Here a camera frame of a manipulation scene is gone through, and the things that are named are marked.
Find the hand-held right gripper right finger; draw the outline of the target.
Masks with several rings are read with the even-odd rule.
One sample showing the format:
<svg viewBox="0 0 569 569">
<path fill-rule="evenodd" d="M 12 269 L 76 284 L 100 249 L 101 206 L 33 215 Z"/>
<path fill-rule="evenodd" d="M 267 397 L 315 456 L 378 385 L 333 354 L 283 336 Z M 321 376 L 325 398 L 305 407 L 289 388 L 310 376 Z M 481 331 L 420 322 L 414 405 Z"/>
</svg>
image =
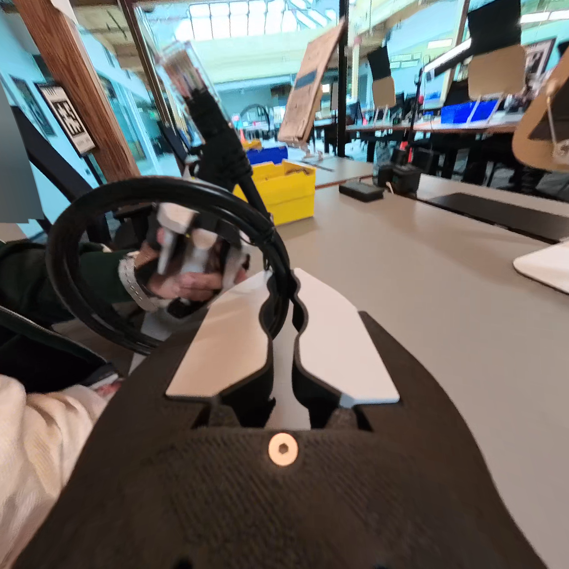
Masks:
<svg viewBox="0 0 569 569">
<path fill-rule="evenodd" d="M 399 402 L 400 395 L 357 308 L 301 268 L 293 270 L 293 324 L 297 330 L 295 397 L 333 407 Z"/>
</svg>

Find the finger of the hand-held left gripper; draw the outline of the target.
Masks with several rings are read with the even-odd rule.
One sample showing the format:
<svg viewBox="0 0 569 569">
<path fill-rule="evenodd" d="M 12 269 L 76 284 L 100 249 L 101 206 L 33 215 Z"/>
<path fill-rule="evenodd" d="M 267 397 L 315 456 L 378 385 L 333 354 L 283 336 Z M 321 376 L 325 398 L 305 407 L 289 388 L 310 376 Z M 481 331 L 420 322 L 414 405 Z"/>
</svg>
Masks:
<svg viewBox="0 0 569 569">
<path fill-rule="evenodd" d="M 217 241 L 217 234 L 206 229 L 194 229 L 188 246 L 188 272 L 203 273 L 210 259 L 210 250 Z"/>
<path fill-rule="evenodd" d="M 166 274 L 180 236 L 191 226 L 198 211 L 175 203 L 160 203 L 157 221 L 163 230 L 157 273 Z"/>
</svg>

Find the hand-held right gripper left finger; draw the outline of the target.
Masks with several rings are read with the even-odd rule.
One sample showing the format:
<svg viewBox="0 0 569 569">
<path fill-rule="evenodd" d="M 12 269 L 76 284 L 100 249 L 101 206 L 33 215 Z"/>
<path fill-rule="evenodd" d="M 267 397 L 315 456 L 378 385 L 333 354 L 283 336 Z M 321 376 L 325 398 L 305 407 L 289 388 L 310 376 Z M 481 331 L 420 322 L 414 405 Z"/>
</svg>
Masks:
<svg viewBox="0 0 569 569">
<path fill-rule="evenodd" d="M 272 383 L 272 340 L 261 319 L 271 276 L 267 271 L 254 274 L 210 305 L 166 389 L 168 398 L 229 395 L 265 376 Z"/>
</svg>

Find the yellow plastic bin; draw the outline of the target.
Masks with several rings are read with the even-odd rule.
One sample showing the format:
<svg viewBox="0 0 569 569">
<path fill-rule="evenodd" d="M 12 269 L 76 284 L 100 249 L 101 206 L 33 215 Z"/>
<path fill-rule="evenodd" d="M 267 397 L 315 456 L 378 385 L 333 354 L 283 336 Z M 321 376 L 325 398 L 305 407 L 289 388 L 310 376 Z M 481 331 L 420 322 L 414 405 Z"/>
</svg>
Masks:
<svg viewBox="0 0 569 569">
<path fill-rule="evenodd" d="M 283 160 L 252 166 L 252 180 L 276 226 L 314 216 L 317 169 Z"/>
</svg>

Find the person's left forearm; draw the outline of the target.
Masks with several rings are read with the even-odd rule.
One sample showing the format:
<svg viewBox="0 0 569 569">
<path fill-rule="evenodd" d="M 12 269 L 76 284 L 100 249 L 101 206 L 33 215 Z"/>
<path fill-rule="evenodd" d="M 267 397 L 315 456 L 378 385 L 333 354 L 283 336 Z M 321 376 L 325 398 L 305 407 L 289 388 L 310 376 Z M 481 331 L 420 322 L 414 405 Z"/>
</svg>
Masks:
<svg viewBox="0 0 569 569">
<path fill-rule="evenodd" d="M 102 244 L 82 242 L 77 252 L 82 278 L 97 298 L 109 305 L 133 302 L 118 274 L 119 263 L 129 250 L 110 250 Z"/>
</svg>

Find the person's left hand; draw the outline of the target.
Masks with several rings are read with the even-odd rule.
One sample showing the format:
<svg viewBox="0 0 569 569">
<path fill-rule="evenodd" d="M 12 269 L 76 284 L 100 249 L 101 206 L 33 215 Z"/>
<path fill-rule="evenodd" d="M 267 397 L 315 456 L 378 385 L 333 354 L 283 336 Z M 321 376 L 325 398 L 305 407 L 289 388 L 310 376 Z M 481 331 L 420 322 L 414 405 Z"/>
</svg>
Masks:
<svg viewBox="0 0 569 569">
<path fill-rule="evenodd" d="M 134 261 L 137 281 L 143 290 L 164 300 L 184 299 L 191 302 L 207 302 L 223 288 L 223 276 L 215 269 L 217 260 L 205 273 L 182 273 L 179 262 L 172 260 L 167 273 L 160 275 L 151 265 L 158 260 L 159 252 L 144 242 Z"/>
</svg>

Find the grey mesh watch band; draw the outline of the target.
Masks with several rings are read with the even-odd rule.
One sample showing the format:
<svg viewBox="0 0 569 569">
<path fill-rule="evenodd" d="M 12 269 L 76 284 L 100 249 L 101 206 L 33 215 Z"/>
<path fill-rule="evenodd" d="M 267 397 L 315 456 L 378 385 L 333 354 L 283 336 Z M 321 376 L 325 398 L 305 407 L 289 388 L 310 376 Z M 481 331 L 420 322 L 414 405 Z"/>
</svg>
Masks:
<svg viewBox="0 0 569 569">
<path fill-rule="evenodd" d="M 141 285 L 135 274 L 135 261 L 139 256 L 139 251 L 127 252 L 119 261 L 118 278 L 136 305 L 144 312 L 156 312 L 166 309 L 172 302 L 161 296 L 151 293 L 145 286 Z"/>
</svg>

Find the blue plastic bin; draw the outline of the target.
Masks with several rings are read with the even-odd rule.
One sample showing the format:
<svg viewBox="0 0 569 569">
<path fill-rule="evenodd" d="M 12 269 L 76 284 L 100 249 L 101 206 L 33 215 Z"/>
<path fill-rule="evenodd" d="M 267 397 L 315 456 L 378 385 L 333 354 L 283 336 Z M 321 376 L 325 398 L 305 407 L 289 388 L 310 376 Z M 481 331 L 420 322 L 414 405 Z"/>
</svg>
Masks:
<svg viewBox="0 0 569 569">
<path fill-rule="evenodd" d="M 252 166 L 266 163 L 280 165 L 283 160 L 288 160 L 288 146 L 250 148 L 246 155 Z"/>
</svg>

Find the flat black device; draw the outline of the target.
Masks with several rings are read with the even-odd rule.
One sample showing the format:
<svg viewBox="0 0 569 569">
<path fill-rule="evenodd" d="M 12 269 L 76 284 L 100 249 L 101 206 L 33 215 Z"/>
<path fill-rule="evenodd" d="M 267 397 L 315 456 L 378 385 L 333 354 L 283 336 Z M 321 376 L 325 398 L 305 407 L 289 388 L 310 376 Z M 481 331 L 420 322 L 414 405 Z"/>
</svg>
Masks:
<svg viewBox="0 0 569 569">
<path fill-rule="evenodd" d="M 340 194 L 361 203 L 371 203 L 383 199 L 385 189 L 359 180 L 350 180 L 338 185 Z"/>
</svg>

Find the black pole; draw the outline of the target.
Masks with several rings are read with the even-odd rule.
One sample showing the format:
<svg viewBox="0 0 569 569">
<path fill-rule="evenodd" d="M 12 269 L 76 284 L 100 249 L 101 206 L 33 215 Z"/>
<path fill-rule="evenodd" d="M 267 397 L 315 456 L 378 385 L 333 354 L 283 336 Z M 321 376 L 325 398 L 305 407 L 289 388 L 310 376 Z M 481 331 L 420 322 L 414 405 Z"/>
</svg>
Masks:
<svg viewBox="0 0 569 569">
<path fill-rule="evenodd" d="M 344 22 L 344 29 L 338 42 L 338 121 L 336 152 L 339 158 L 344 158 L 346 144 L 346 90 L 348 79 L 346 49 L 348 42 L 349 1 L 339 1 L 338 8 L 339 17 Z"/>
</svg>

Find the dark green jacket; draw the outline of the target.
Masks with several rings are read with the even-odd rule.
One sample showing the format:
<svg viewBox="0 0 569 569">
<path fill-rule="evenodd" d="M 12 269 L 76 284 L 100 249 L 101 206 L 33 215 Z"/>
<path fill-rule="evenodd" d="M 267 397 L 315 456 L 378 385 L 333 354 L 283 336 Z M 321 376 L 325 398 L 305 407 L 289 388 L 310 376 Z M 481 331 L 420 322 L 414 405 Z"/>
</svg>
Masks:
<svg viewBox="0 0 569 569">
<path fill-rule="evenodd" d="M 118 373 L 103 356 L 53 330 L 73 319 L 49 279 L 46 246 L 2 241 L 1 374 L 28 393 L 49 393 Z"/>
</svg>

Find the black desk mat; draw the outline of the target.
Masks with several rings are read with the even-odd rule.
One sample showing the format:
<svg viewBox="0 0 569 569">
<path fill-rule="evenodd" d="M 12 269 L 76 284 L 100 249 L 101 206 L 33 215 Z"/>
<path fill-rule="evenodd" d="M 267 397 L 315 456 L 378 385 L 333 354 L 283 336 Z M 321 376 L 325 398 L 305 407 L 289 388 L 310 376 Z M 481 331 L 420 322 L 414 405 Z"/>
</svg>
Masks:
<svg viewBox="0 0 569 569">
<path fill-rule="evenodd" d="M 500 226 L 514 233 L 557 244 L 568 239 L 568 217 L 533 210 L 461 192 L 424 201 L 482 223 Z"/>
</svg>

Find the tan backed monitor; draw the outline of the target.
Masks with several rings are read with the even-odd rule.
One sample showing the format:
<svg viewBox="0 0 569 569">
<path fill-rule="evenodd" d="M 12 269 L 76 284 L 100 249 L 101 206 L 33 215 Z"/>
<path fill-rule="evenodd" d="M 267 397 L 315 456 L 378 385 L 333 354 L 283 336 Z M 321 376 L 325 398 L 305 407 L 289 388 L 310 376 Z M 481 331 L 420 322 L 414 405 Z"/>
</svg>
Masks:
<svg viewBox="0 0 569 569">
<path fill-rule="evenodd" d="M 568 172 L 568 51 L 518 123 L 513 152 L 527 166 Z"/>
<path fill-rule="evenodd" d="M 395 106 L 395 86 L 391 75 L 387 45 L 376 48 L 367 54 L 372 73 L 372 96 L 375 115 L 383 110 L 382 122 L 388 122 L 389 109 Z"/>
<path fill-rule="evenodd" d="M 526 54 L 520 18 L 520 1 L 492 1 L 468 13 L 470 100 L 515 95 L 524 89 Z"/>
</svg>

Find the paper note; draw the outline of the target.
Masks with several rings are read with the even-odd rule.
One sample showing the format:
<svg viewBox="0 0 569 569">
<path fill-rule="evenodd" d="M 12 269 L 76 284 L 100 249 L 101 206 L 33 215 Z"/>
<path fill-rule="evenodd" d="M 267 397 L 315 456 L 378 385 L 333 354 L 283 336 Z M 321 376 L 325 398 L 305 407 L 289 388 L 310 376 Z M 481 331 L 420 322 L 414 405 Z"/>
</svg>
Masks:
<svg viewBox="0 0 569 569">
<path fill-rule="evenodd" d="M 75 11 L 71 5 L 71 2 L 68 0 L 52 0 L 50 1 L 54 8 L 59 10 L 63 15 L 65 15 L 70 21 L 72 21 L 75 25 L 79 25 Z"/>
</svg>

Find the wooden post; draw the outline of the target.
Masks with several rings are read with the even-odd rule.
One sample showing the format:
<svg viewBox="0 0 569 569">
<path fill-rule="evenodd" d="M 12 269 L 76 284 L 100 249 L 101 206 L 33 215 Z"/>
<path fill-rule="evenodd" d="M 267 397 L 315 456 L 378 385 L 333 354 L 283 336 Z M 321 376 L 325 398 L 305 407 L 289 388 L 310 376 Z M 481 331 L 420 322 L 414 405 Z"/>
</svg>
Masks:
<svg viewBox="0 0 569 569">
<path fill-rule="evenodd" d="M 140 176 L 139 168 L 85 49 L 77 24 L 52 1 L 14 1 L 55 82 L 62 86 L 95 143 L 107 181 Z"/>
</svg>

